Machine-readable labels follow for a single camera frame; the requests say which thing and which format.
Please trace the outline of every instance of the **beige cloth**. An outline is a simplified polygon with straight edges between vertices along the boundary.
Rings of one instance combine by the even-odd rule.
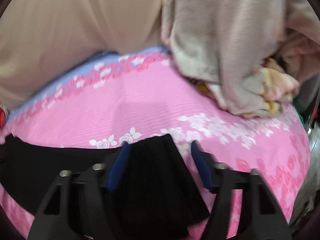
[[[0,102],[15,108],[99,51],[161,44],[162,0],[12,0],[0,19]]]

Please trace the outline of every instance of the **pink floral cloth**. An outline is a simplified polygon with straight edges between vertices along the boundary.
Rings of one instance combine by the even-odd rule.
[[[185,81],[163,52],[97,59],[85,75],[55,85],[9,120],[0,139],[12,133],[49,147],[111,148],[170,133],[208,208],[214,195],[202,187],[190,155],[190,142],[235,170],[261,170],[287,220],[309,165],[308,137],[295,109],[288,105],[273,119],[233,116]],[[0,186],[0,204],[27,238],[34,217]],[[240,218],[241,191],[234,195],[229,237]],[[206,221],[189,229],[198,240]]]

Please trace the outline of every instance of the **red object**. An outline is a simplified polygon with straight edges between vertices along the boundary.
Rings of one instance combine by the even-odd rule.
[[[5,123],[5,113],[2,109],[0,109],[0,128],[4,126]]]

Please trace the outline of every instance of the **cloth fold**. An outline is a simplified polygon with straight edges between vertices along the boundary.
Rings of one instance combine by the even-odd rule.
[[[304,7],[308,15],[301,11]],[[297,14],[308,18],[312,31],[294,20]],[[300,38],[290,40],[290,26]],[[292,73],[305,66],[292,57],[292,50],[301,44],[306,75],[319,72],[314,62],[320,42],[311,41],[310,33],[320,34],[320,22],[307,0],[163,2],[162,41],[180,73],[198,80],[201,92],[215,98],[222,109],[244,117],[279,115],[283,104],[297,95],[300,84]],[[289,65],[289,75],[271,58],[274,54]]]

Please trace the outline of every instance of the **green object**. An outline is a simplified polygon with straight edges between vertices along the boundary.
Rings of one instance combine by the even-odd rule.
[[[295,106],[294,104],[292,104],[292,105],[293,105],[294,109],[296,109],[296,111],[297,111],[297,113],[298,113],[298,115],[299,115],[299,118],[300,118],[300,121],[301,121],[301,123],[302,123],[303,128],[306,129],[307,127],[306,127],[306,124],[304,123],[304,120],[303,120],[302,116],[299,114],[296,106]]]

